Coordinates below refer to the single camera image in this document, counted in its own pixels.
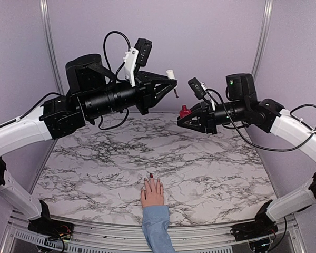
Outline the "red nail polish bottle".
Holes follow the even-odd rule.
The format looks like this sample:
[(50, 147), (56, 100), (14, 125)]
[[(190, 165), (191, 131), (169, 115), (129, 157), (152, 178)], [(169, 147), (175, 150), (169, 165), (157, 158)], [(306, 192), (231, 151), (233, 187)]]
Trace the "red nail polish bottle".
[(191, 114), (191, 110), (187, 108), (186, 105), (182, 105), (181, 107), (181, 110), (179, 112), (179, 116), (180, 116), (180, 119), (186, 117), (187, 115)]

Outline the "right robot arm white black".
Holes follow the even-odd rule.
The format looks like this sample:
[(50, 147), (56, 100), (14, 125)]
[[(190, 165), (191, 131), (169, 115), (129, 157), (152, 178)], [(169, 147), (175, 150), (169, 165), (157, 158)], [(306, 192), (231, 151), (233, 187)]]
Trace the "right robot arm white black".
[[(301, 150), (316, 163), (316, 126), (311, 127), (293, 115), (292, 111), (272, 99), (258, 101), (253, 76), (249, 73), (226, 76), (228, 102), (216, 104), (214, 98), (207, 100), (214, 90), (206, 88), (197, 78), (189, 80), (189, 86), (200, 103), (187, 109), (182, 106), (177, 125), (201, 133), (216, 134), (218, 125), (236, 122), (255, 125), (292, 144), (288, 151)], [(250, 225), (255, 236), (263, 235), (271, 225), (294, 212), (300, 212), (316, 204), (316, 172), (301, 187), (285, 196), (265, 203)]]

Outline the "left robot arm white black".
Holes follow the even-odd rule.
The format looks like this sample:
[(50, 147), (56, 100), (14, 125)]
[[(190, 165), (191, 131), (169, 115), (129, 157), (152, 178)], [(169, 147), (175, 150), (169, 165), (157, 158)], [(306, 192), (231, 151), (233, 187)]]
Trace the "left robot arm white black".
[(70, 89), (66, 95), (51, 92), (29, 111), (0, 125), (0, 196), (18, 209), (46, 235), (56, 230), (48, 206), (34, 199), (16, 183), (7, 171), (3, 156), (27, 145), (57, 140), (74, 133), (87, 123), (131, 106), (147, 114), (165, 95), (176, 88), (172, 70), (165, 75), (138, 71), (145, 60), (138, 61), (136, 51), (126, 58), (128, 80), (118, 82), (102, 65), (99, 54), (83, 55), (65, 66)]

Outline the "blue shirt sleeve forearm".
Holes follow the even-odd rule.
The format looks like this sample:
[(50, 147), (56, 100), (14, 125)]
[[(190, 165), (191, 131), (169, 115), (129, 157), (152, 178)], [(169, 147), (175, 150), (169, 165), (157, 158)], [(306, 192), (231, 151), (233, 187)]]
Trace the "blue shirt sleeve forearm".
[(142, 230), (152, 252), (176, 252), (167, 233), (169, 223), (168, 206), (151, 206), (143, 209)]

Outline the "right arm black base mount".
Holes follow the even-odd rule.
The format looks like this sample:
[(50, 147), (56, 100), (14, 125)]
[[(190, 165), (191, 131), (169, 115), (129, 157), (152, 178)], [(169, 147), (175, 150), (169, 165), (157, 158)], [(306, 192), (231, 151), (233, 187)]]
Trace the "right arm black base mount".
[(263, 204), (253, 221), (235, 224), (231, 227), (230, 233), (236, 241), (267, 236), (279, 231), (276, 222), (266, 215), (267, 207), (271, 202), (272, 200), (269, 200)]

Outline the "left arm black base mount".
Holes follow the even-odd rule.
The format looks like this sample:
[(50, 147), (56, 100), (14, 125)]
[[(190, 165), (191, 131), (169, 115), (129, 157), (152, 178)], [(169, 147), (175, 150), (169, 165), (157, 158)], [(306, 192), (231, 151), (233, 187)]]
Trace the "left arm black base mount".
[(40, 200), (41, 216), (35, 220), (29, 220), (28, 230), (55, 238), (71, 238), (74, 225), (70, 222), (54, 220), (50, 217), (48, 205)]

